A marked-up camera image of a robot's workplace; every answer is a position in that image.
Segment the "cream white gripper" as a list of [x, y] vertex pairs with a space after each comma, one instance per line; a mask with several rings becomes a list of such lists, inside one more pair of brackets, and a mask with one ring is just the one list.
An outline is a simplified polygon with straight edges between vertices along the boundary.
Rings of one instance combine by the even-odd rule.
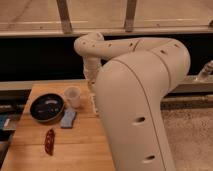
[[101, 69], [101, 60], [99, 58], [83, 59], [83, 73], [89, 87], [94, 86], [100, 69]]

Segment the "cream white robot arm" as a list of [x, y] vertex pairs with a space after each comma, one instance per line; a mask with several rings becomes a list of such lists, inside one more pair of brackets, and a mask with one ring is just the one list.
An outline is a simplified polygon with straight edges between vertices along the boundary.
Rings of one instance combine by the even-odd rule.
[[77, 38], [84, 74], [95, 93], [116, 171], [175, 171], [161, 116], [162, 98], [190, 68], [190, 54], [172, 38]]

